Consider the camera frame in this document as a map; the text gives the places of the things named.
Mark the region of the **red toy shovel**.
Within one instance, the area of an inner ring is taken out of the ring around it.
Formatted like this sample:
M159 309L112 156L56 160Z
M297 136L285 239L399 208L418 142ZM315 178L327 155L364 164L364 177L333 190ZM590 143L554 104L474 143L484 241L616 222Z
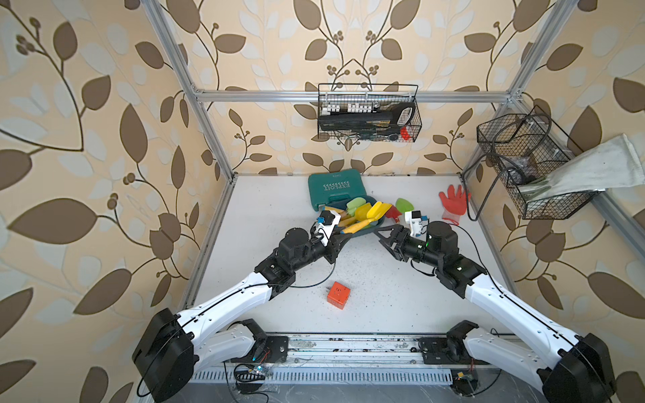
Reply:
M389 218L394 223L400 223L401 212L396 208L396 206L390 206L389 210L386 212L386 218Z

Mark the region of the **green toy shovel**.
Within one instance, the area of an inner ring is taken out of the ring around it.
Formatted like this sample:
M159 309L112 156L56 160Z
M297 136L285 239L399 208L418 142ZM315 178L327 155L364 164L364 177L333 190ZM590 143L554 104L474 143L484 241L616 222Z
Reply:
M396 209L401 213L405 214L411 212L415 209L412 203L404 198L398 198L396 200Z

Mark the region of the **yellow toy spatula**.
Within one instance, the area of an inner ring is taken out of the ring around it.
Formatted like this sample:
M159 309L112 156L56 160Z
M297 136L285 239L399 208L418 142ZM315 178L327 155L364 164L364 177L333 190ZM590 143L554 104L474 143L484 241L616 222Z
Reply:
M357 222L356 218L354 217L354 222L346 227L342 231L342 233L357 233L360 230L367 228L372 223L375 223L383 218L386 215L386 212L389 210L390 206L392 206L390 203L382 203L381 201L377 201L369 211L368 218L366 220Z

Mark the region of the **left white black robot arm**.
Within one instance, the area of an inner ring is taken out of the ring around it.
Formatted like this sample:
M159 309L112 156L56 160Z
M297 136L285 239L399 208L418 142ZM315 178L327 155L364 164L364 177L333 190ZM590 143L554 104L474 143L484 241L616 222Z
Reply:
M240 283L201 305L174 313L165 308L150 320L132 361L146 392L156 402L176 395L198 370L242 358L264 335L240 316L292 287L298 270L324 258L334 264L350 234L318 238L303 228L286 232L278 246Z

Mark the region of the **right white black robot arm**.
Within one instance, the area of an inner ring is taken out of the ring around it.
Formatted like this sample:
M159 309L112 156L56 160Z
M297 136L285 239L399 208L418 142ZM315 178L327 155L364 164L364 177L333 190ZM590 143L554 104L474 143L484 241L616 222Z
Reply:
M554 322L498 284L483 265L460 253L458 234L448 223L429 223L425 239L399 224L378 229L376 236L396 260L433 267L445 288L495 317L524 343L463 321L447 334L456 354L467 352L494 365L541 391L549 402L612 400L616 378L606 344L592 333L582 337Z

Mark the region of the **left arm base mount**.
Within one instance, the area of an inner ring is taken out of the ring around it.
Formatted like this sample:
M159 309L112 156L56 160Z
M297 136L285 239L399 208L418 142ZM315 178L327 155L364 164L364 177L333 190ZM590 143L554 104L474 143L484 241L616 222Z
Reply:
M230 358L235 364L284 363L287 360L289 337L268 334L254 319L231 323L227 331L242 331L251 335L249 350L245 355Z

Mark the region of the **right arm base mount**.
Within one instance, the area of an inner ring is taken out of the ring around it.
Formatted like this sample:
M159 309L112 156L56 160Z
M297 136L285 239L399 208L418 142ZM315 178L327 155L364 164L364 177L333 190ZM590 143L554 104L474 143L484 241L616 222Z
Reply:
M485 361L473 359L465 348L466 335L479 326L468 320L454 325L446 334L418 339L418 349L423 355L423 363L471 365L486 364Z

